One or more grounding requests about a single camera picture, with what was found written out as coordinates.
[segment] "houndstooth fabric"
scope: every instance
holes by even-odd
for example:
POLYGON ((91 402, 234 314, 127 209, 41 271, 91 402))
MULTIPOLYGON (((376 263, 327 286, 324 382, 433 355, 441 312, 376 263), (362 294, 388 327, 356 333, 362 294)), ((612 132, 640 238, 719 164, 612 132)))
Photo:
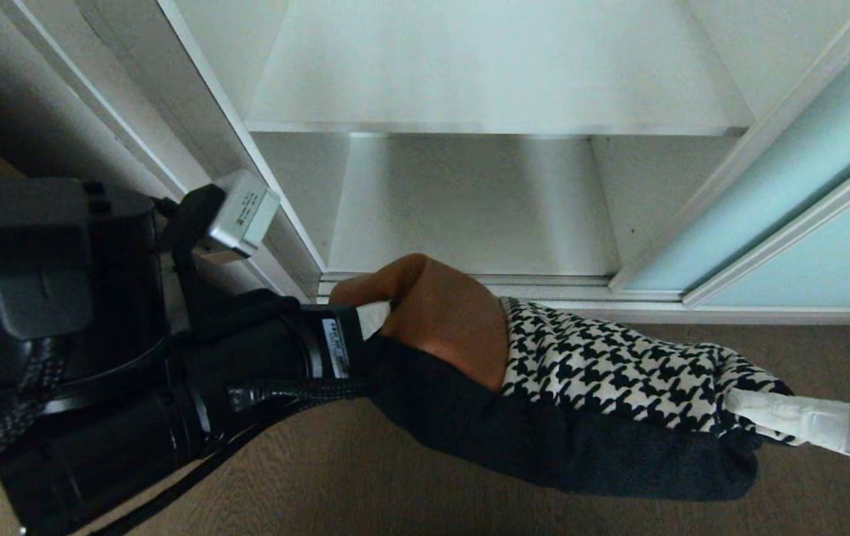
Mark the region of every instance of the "houndstooth fabric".
POLYGON ((622 325, 503 298, 509 360, 501 393, 673 430, 718 436, 741 427, 778 441, 723 409, 732 388, 791 395, 765 370, 717 344, 674 344, 622 325))

